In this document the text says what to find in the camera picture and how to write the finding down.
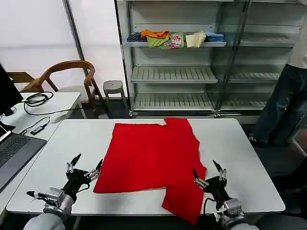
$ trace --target gray stool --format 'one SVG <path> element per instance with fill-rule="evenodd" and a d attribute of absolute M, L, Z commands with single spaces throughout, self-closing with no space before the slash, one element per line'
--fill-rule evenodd
<path fill-rule="evenodd" d="M 110 107 L 109 94 L 113 94 L 113 93 L 120 93 L 121 99 L 123 100 L 123 103 L 124 103 L 126 109 L 129 110 L 129 107 L 128 107 L 128 104 L 127 104 L 127 101 L 126 101 L 126 97 L 125 97 L 125 94 L 124 94 L 123 83 L 121 82 L 121 80 L 105 81 L 105 83 L 103 85 L 103 90 L 104 90 L 105 95 L 106 95 L 106 104 L 107 104 L 110 112 L 111 112 L 111 107 Z"/>

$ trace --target green cloth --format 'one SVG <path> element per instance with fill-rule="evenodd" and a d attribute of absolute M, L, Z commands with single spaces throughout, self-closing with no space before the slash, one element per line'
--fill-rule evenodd
<path fill-rule="evenodd" d="M 146 38 L 147 38 L 148 46 L 150 48 L 159 47 L 169 40 L 169 36 L 166 36 L 165 38 L 156 38 L 156 37 L 146 36 Z"/>
<path fill-rule="evenodd" d="M 169 36 L 169 40 L 163 43 L 162 46 L 159 46 L 159 48 L 161 49 L 179 49 L 182 47 L 184 47 L 182 31 L 172 32 L 171 35 Z"/>

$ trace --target laptop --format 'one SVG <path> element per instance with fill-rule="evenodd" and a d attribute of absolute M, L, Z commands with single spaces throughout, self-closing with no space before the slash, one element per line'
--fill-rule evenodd
<path fill-rule="evenodd" d="M 12 133 L 0 124 L 0 191 L 46 142 Z"/>

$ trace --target white wall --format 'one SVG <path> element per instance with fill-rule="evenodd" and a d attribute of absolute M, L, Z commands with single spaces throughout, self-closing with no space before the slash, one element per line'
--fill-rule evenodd
<path fill-rule="evenodd" d="M 126 87 L 113 0 L 73 0 L 71 7 L 101 92 L 107 80 L 122 80 Z M 79 59 L 62 0 L 2 1 L 0 28 L 0 62 L 7 71 L 37 78 L 56 63 Z M 54 73 L 52 80 L 59 88 L 82 85 L 84 74 L 70 69 Z"/>
<path fill-rule="evenodd" d="M 2 1 L 0 28 L 0 62 L 7 71 L 38 78 L 56 63 L 79 59 L 61 0 Z M 83 79 L 81 69 L 52 75 L 58 87 Z"/>
<path fill-rule="evenodd" d="M 95 66 L 98 86 L 102 89 L 104 81 L 121 80 L 127 96 L 114 1 L 71 0 L 70 4 L 84 58 Z"/>

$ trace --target monitor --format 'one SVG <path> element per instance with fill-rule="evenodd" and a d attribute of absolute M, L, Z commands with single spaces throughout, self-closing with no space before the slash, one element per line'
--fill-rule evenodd
<path fill-rule="evenodd" d="M 0 115 L 22 100 L 23 97 L 0 64 Z"/>

